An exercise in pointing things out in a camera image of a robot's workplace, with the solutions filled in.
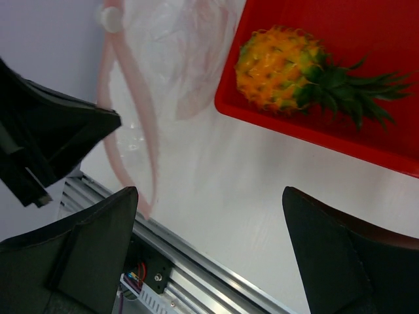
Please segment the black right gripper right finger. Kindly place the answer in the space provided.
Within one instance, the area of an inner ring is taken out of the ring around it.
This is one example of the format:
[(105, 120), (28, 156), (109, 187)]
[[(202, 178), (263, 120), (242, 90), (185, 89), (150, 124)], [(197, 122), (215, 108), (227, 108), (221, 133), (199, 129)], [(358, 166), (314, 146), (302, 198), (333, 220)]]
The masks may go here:
[(418, 239), (294, 187), (282, 205), (311, 313), (418, 312)]

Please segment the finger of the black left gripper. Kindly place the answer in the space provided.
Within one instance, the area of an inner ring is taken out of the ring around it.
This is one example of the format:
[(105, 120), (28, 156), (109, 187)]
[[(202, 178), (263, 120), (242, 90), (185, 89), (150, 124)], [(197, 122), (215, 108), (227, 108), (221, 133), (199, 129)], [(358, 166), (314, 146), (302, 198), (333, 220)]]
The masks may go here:
[(27, 207), (121, 125), (113, 110), (41, 86), (1, 63), (1, 180)]

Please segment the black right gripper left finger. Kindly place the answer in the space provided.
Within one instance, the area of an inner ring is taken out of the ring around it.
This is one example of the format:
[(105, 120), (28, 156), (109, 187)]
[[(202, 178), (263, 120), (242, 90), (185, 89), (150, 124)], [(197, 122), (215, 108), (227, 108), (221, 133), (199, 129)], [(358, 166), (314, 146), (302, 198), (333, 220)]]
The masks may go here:
[(126, 187), (1, 242), (2, 313), (111, 313), (136, 217)]

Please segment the clear zip top bag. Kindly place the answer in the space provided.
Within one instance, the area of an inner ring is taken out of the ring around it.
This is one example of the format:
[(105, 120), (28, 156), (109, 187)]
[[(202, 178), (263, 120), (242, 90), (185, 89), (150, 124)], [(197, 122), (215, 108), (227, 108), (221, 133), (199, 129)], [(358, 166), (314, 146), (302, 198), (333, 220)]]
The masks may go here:
[(188, 120), (211, 104), (240, 10), (236, 1), (104, 1), (96, 18), (105, 35), (97, 104), (129, 113), (104, 149), (119, 182), (132, 186), (134, 153), (145, 145), (151, 192), (137, 210), (149, 218), (158, 199), (158, 115), (171, 109)]

